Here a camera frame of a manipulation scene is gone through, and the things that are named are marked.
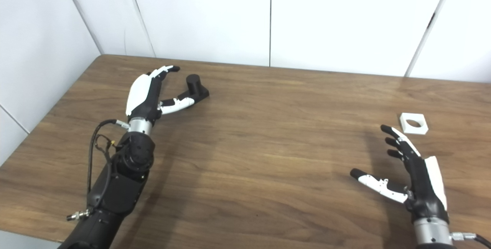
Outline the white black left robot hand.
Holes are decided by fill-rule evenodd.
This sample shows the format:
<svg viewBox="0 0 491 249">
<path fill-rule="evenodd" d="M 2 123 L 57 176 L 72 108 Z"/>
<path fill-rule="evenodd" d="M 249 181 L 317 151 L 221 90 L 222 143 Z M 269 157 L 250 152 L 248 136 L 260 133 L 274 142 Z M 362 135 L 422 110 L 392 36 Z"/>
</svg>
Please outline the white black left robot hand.
<svg viewBox="0 0 491 249">
<path fill-rule="evenodd" d="M 196 103 L 195 99 L 191 97 L 159 100 L 163 80 L 168 73 L 179 70 L 179 66 L 162 66 L 152 72 L 140 75 L 133 82 L 125 111 L 129 122 L 133 119 L 142 118 L 154 124 L 162 115 L 186 109 Z"/>
</svg>

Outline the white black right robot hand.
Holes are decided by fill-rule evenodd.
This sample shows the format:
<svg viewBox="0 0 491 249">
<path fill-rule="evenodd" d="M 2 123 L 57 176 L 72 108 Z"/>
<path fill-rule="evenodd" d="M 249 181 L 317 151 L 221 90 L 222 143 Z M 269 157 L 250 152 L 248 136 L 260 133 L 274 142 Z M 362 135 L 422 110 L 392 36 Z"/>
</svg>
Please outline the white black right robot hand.
<svg viewBox="0 0 491 249">
<path fill-rule="evenodd" d="M 357 168 L 351 170 L 351 177 L 380 195 L 405 205 L 412 222 L 440 219 L 449 224 L 447 197 L 436 157 L 423 158 L 410 139 L 396 128 L 382 124 L 380 129 L 388 134 L 385 142 L 394 147 L 387 150 L 387 154 L 402 161 L 410 176 L 410 186 L 392 183 Z"/>
</svg>

